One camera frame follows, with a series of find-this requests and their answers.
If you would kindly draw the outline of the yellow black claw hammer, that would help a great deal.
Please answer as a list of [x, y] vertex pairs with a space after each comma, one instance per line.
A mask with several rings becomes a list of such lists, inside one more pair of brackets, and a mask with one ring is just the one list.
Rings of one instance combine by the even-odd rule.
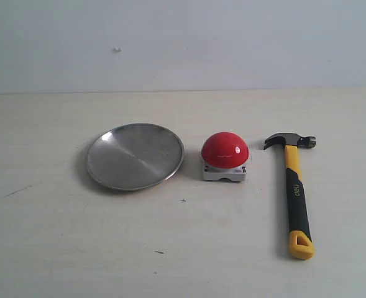
[[302, 137], [297, 133], [276, 133], [264, 141], [263, 148], [282, 145], [285, 150], [285, 181], [288, 207], [289, 252], [299, 260], [314, 256], [304, 186], [301, 179], [299, 149], [316, 146], [314, 136]]

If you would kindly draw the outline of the red dome push button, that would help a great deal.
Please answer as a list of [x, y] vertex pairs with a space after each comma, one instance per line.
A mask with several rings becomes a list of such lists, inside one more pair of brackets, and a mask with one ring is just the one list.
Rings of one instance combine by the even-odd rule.
[[244, 182], [250, 150], [246, 142], [232, 132], [211, 135], [201, 149], [203, 179], [205, 181]]

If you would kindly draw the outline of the round stainless steel plate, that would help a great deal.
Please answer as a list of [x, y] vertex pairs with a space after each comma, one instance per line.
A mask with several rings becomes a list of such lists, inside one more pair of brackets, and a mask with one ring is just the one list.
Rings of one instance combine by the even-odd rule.
[[183, 163], [185, 149], [171, 130], [133, 123], [100, 135], [85, 158], [89, 176], [116, 191], [140, 191], [172, 177]]

